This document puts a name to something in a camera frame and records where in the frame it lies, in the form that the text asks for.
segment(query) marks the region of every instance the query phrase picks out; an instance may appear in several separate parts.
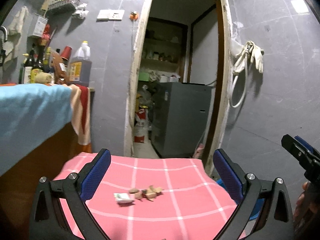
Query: small white box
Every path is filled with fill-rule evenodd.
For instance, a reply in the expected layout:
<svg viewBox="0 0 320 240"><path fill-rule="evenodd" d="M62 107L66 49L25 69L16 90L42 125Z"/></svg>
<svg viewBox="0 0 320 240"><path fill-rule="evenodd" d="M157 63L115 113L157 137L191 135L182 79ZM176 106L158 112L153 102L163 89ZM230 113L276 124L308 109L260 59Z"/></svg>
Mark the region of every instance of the small white box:
<svg viewBox="0 0 320 240"><path fill-rule="evenodd" d="M160 76L159 82L160 83L167 83L168 82L168 77L167 76Z"/></svg>
<svg viewBox="0 0 320 240"><path fill-rule="evenodd" d="M132 199L127 193L114 193L113 196L116 199L118 204L132 203L134 199Z"/></svg>
<svg viewBox="0 0 320 240"><path fill-rule="evenodd" d="M179 82L179 78L177 77L170 77L169 82Z"/></svg>
<svg viewBox="0 0 320 240"><path fill-rule="evenodd" d="M42 37L47 22L47 18L44 18L41 15L36 14L33 17L32 22L30 24L28 36L32 38Z"/></svg>

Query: label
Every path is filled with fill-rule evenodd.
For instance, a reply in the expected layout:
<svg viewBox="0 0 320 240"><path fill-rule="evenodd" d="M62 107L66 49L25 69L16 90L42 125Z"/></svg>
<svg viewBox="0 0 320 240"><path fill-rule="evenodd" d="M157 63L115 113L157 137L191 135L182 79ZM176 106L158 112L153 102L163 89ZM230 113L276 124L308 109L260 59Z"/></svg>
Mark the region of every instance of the label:
<svg viewBox="0 0 320 240"><path fill-rule="evenodd" d="M62 71L64 71L64 72L67 71L67 70L66 70L66 66L65 66L63 63L59 63L59 65L60 65L60 69L61 69Z"/></svg>
<svg viewBox="0 0 320 240"><path fill-rule="evenodd" d="M50 73L51 74L51 84L54 84L54 73Z"/></svg>
<svg viewBox="0 0 320 240"><path fill-rule="evenodd" d="M36 75L38 75L41 72L42 72L41 69L38 69L38 68L32 69L31 70L30 83L34 83Z"/></svg>
<svg viewBox="0 0 320 240"><path fill-rule="evenodd" d="M32 67L24 67L22 84L30 84Z"/></svg>
<svg viewBox="0 0 320 240"><path fill-rule="evenodd" d="M43 18L41 16L38 17L37 22L36 22L36 26L33 30L33 35L38 36L38 37L42 37L44 28L47 24L48 20L46 18Z"/></svg>
<svg viewBox="0 0 320 240"><path fill-rule="evenodd" d="M164 92L164 101L168 101L169 92Z"/></svg>
<svg viewBox="0 0 320 240"><path fill-rule="evenodd" d="M80 81L82 62L73 62L69 65L69 80L70 81Z"/></svg>

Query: small cardboard piece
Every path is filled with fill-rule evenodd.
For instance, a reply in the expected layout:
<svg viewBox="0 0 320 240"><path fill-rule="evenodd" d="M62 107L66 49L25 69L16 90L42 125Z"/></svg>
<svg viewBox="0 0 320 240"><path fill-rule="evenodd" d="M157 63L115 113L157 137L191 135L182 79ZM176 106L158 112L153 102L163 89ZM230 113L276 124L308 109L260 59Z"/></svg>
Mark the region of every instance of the small cardboard piece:
<svg viewBox="0 0 320 240"><path fill-rule="evenodd" d="M156 196L157 196L157 194L155 192L146 194L147 199L151 200L151 201L153 201L153 199L156 198Z"/></svg>
<svg viewBox="0 0 320 240"><path fill-rule="evenodd" d="M137 188L129 189L129 193L130 194L134 194L134 193L137 193L137 192L139 192L139 190Z"/></svg>
<svg viewBox="0 0 320 240"><path fill-rule="evenodd" d="M161 187L156 187L156 188L153 189L153 192L159 194L159 193L162 192L162 188Z"/></svg>
<svg viewBox="0 0 320 240"><path fill-rule="evenodd" d="M141 192L141 191L136 192L136 193L134 194L134 197L135 197L135 199L142 199L142 192Z"/></svg>

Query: white rubber glove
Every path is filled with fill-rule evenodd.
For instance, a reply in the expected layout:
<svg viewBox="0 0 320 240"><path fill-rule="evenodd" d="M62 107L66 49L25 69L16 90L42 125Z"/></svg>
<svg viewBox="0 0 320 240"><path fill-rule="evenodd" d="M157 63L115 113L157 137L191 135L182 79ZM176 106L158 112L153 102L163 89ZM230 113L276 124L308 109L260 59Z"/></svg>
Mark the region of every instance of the white rubber glove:
<svg viewBox="0 0 320 240"><path fill-rule="evenodd" d="M262 60L261 48L253 43L250 64L252 64L254 60L256 63L256 70L258 70L259 73L263 73L263 60Z"/></svg>
<svg viewBox="0 0 320 240"><path fill-rule="evenodd" d="M239 75L239 73L241 71L244 70L244 66L245 66L245 51L246 48L248 47L248 44L250 44L251 41L248 41L244 46L242 46L242 51L240 54L240 57L238 58L238 60L236 61L234 67L233 67L233 74L234 75Z"/></svg>

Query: metal screw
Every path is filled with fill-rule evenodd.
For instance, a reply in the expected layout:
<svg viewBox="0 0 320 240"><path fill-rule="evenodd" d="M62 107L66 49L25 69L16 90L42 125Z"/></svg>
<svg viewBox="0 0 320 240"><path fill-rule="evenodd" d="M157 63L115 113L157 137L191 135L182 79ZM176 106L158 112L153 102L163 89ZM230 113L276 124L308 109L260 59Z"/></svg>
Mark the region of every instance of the metal screw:
<svg viewBox="0 0 320 240"><path fill-rule="evenodd" d="M47 180L46 177L41 177L41 178L39 179L39 181L40 181L41 183L44 183L46 180Z"/></svg>
<svg viewBox="0 0 320 240"><path fill-rule="evenodd" d="M76 177L77 177L77 174L75 172L70 173L68 176L69 179L75 179Z"/></svg>
<svg viewBox="0 0 320 240"><path fill-rule="evenodd" d="M256 178L256 176L253 173L248 173L247 177L248 179L251 179L251 180Z"/></svg>
<svg viewBox="0 0 320 240"><path fill-rule="evenodd" d="M277 182L278 182L279 184L282 184L282 183L283 183L283 179L277 178Z"/></svg>

